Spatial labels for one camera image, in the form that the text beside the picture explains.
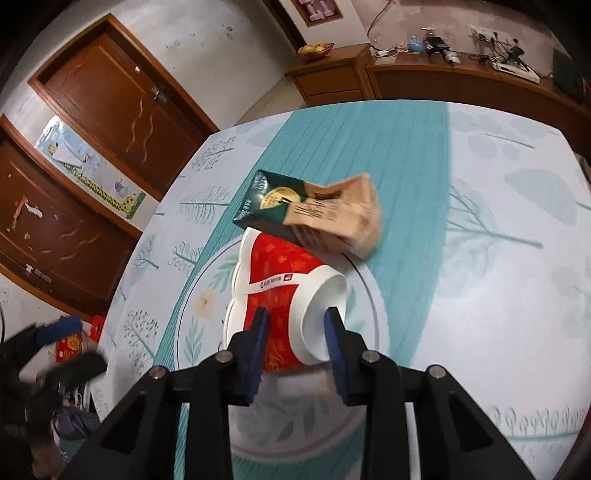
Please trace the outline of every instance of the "electronic device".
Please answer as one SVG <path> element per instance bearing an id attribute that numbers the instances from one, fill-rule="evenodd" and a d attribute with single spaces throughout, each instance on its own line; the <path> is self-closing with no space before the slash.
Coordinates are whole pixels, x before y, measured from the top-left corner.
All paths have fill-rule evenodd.
<path id="1" fill-rule="evenodd" d="M 518 67 L 516 65 L 510 65 L 508 63 L 500 63 L 498 61 L 490 60 L 491 67 L 499 72 L 509 73 L 511 75 L 515 75 L 516 77 L 521 77 L 525 80 L 529 80 L 530 82 L 539 83 L 540 77 L 536 72 L 532 69 L 527 68 L 527 70 L 523 67 Z"/>
<path id="2" fill-rule="evenodd" d="M 552 64 L 552 80 L 556 86 L 575 100 L 584 102 L 584 79 L 570 57 L 554 49 Z"/>

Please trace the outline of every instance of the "wall outlet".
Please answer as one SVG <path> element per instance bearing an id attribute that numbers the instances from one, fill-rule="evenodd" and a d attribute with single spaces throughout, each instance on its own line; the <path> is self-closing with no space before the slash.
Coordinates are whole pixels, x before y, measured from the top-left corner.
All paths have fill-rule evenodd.
<path id="1" fill-rule="evenodd" d="M 486 27 L 475 27 L 469 25 L 468 35 L 477 40 L 491 42 L 492 40 L 503 42 L 507 45 L 513 45 L 513 37 L 506 32 L 493 30 L 492 28 Z"/>

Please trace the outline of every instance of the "metal screw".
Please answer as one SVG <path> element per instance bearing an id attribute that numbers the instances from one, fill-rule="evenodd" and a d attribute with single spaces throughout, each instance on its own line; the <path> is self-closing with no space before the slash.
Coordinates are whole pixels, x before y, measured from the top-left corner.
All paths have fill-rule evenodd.
<path id="1" fill-rule="evenodd" d="M 379 360 L 379 353 L 375 350 L 366 350 L 361 354 L 361 358 L 370 364 L 374 364 Z"/>
<path id="2" fill-rule="evenodd" d="M 221 364 L 229 362 L 232 360 L 232 358 L 234 358 L 234 356 L 230 350 L 220 350 L 218 353 L 216 353 L 216 360 Z"/>
<path id="3" fill-rule="evenodd" d="M 433 378 L 443 378 L 446 373 L 446 370 L 441 365 L 432 365 L 429 367 L 429 375 Z"/>
<path id="4" fill-rule="evenodd" d="M 148 373 L 154 380 L 160 380 L 166 375 L 166 369 L 161 365 L 156 365 L 155 367 L 150 368 Z"/>

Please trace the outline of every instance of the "wooden cabinet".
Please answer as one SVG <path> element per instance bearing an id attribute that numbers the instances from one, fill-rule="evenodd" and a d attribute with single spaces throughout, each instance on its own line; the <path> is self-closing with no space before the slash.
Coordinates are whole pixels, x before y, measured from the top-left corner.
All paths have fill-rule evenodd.
<path id="1" fill-rule="evenodd" d="M 375 98 L 365 66 L 372 56 L 369 44 L 334 48 L 326 58 L 296 65 L 292 77 L 308 106 Z"/>
<path id="2" fill-rule="evenodd" d="M 559 129 L 571 148 L 591 158 L 591 109 L 542 79 L 537 85 L 497 72 L 461 54 L 450 66 L 439 55 L 400 53 L 393 64 L 371 61 L 367 72 L 376 98 L 441 100 L 515 113 Z"/>

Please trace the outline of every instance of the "door panel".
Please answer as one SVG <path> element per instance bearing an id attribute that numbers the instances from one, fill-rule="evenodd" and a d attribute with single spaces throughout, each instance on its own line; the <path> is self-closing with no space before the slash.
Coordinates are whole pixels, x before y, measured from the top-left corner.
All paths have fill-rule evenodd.
<path id="1" fill-rule="evenodd" d="M 35 286 L 85 313 L 106 313 L 135 239 L 81 205 L 0 131 L 0 251 L 26 277 L 26 266 L 50 282 Z M 39 218 L 23 207 L 23 196 Z"/>
<path id="2" fill-rule="evenodd" d="M 112 155 L 125 174 L 162 197 L 205 141 L 107 33 L 45 83 L 52 98 Z"/>

